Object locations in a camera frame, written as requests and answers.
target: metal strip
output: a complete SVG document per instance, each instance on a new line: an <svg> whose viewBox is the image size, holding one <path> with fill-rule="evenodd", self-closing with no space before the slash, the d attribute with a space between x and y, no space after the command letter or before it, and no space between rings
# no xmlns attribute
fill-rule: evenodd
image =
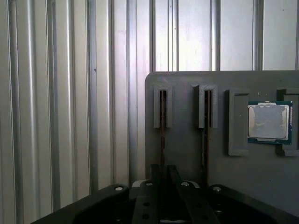
<svg viewBox="0 0 299 224"><path fill-rule="evenodd" d="M21 127L20 127L20 90L19 90L19 64L18 64L18 40L17 40L17 16L16 2L8 2L9 10L9 33L10 33L10 62L12 79L13 101L13 129L14 129L14 193L16 222L23 223L23 179L21 157Z"/></svg>
<svg viewBox="0 0 299 224"><path fill-rule="evenodd" d="M0 2L0 222L16 223L8 0Z"/></svg>
<svg viewBox="0 0 299 224"><path fill-rule="evenodd" d="M263 70L296 69L297 0L264 0Z"/></svg>
<svg viewBox="0 0 299 224"><path fill-rule="evenodd" d="M210 2L178 1L180 71L210 70Z"/></svg>
<svg viewBox="0 0 299 224"><path fill-rule="evenodd" d="M113 183L112 2L96 1L98 187Z"/></svg>
<svg viewBox="0 0 299 224"><path fill-rule="evenodd" d="M19 57L21 170L23 218L30 223L40 217L39 152L37 139L34 7L32 0L16 2Z"/></svg>
<svg viewBox="0 0 299 224"><path fill-rule="evenodd" d="M137 125L138 125L138 164L137 179L145 179L145 78L150 71L150 1L137 0Z"/></svg>
<svg viewBox="0 0 299 224"><path fill-rule="evenodd" d="M50 136L51 136L51 171L53 211L60 209L60 166L58 140L58 85L57 85L57 29L56 4L47 1L48 6L48 53L50 83Z"/></svg>
<svg viewBox="0 0 299 224"><path fill-rule="evenodd" d="M210 71L220 70L220 0L210 0Z"/></svg>
<svg viewBox="0 0 299 224"><path fill-rule="evenodd" d="M263 0L253 0L252 70L263 70Z"/></svg>
<svg viewBox="0 0 299 224"><path fill-rule="evenodd" d="M50 142L50 90L49 90L49 46L48 6L46 1L35 1L34 23L36 41L36 92L38 162L40 184L40 215L52 212L52 173Z"/></svg>
<svg viewBox="0 0 299 224"><path fill-rule="evenodd" d="M77 199L72 0L56 1L60 205Z"/></svg>
<svg viewBox="0 0 299 224"><path fill-rule="evenodd" d="M252 69L252 19L253 0L221 0L221 70Z"/></svg>
<svg viewBox="0 0 299 224"><path fill-rule="evenodd" d="M88 3L74 0L74 73L76 108L77 199L89 195Z"/></svg>
<svg viewBox="0 0 299 224"><path fill-rule="evenodd" d="M114 181L128 184L128 6L115 0L114 10Z"/></svg>
<svg viewBox="0 0 299 224"><path fill-rule="evenodd" d="M98 188L98 116L97 116L97 49L96 49L96 0L88 1L88 39L89 39L89 94L90 94L90 144L89 144L89 172L90 193Z"/></svg>
<svg viewBox="0 0 299 224"><path fill-rule="evenodd" d="M168 0L168 71L178 70L178 0Z"/></svg>
<svg viewBox="0 0 299 224"><path fill-rule="evenodd" d="M169 23L168 19L170 17L169 13L172 13L171 8L169 8L169 3L172 0L155 0L154 8L155 11L155 55L156 55L156 71L168 71L169 67L169 41L172 41L172 36L168 36L169 28L167 29Z"/></svg>
<svg viewBox="0 0 299 224"><path fill-rule="evenodd" d="M128 147L129 147L129 185L137 180L137 14L136 0L128 2Z"/></svg>

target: screw head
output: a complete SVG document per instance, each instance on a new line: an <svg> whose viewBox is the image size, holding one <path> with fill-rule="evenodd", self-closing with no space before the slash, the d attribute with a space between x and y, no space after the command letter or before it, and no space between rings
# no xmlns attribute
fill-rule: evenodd
<svg viewBox="0 0 299 224"><path fill-rule="evenodd" d="M117 188L115 188L115 190L120 191L120 190L122 190L122 187L117 187Z"/></svg>
<svg viewBox="0 0 299 224"><path fill-rule="evenodd" d="M220 187L213 187L213 191L215 191L215 192L220 192L220 191L221 191L221 188L220 188Z"/></svg>
<svg viewBox="0 0 299 224"><path fill-rule="evenodd" d="M184 181L184 182L181 183L181 185L184 186L184 187L188 187L188 186L189 186L189 183L186 182L186 181Z"/></svg>

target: gray bracket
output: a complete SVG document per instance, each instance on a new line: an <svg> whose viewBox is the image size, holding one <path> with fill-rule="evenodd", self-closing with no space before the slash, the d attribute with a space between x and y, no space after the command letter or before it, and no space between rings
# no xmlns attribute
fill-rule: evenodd
<svg viewBox="0 0 299 224"><path fill-rule="evenodd" d="M198 100L198 127L205 127L205 93L212 92L212 121L211 127L218 126L218 88L216 85L197 85L194 87L196 100Z"/></svg>
<svg viewBox="0 0 299 224"><path fill-rule="evenodd" d="M278 154L283 156L299 156L299 89L277 90L278 100L293 101L292 119L292 144L278 145Z"/></svg>
<svg viewBox="0 0 299 224"><path fill-rule="evenodd" d="M166 91L166 127L172 127L172 86L154 86L154 128L160 127L160 91Z"/></svg>
<svg viewBox="0 0 299 224"><path fill-rule="evenodd" d="M228 155L248 155L249 89L230 89L228 112Z"/></svg>

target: silver wall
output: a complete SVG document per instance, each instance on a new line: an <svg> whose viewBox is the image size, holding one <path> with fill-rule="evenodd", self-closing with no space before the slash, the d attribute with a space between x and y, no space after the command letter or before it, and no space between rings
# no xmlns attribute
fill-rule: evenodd
<svg viewBox="0 0 299 224"><path fill-rule="evenodd" d="M0 0L0 223L145 175L151 71L298 69L297 0Z"/></svg>

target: black mount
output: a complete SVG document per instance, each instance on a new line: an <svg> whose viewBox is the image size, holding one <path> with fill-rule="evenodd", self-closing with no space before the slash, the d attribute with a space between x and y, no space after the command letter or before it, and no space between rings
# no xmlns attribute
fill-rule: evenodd
<svg viewBox="0 0 299 224"><path fill-rule="evenodd" d="M166 176L151 166L151 179L131 189L110 185L35 224L298 224L299 218L222 185L201 189L183 181L176 166Z"/></svg>

